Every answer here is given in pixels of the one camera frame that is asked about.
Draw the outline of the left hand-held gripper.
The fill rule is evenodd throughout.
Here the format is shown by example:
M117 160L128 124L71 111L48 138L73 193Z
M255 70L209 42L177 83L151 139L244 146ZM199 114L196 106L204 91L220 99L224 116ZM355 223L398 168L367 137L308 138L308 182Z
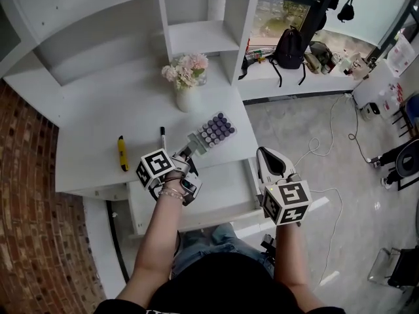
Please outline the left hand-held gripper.
M180 180L180 185L185 191L183 205L189 205L196 199L202 187L202 181L194 165L194 156L192 142L188 142L172 156L169 156L164 148L160 148L141 157L136 173L144 189L157 200L156 189L161 189L164 183L168 182L165 176L174 172L175 178Z

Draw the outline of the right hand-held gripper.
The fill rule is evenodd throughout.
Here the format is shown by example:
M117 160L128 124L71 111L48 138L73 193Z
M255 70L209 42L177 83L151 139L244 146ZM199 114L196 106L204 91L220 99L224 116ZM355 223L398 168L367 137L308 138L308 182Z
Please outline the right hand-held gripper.
M277 226L299 224L311 204L307 181L289 158L274 149L259 147L256 163L261 182L258 199L265 216Z

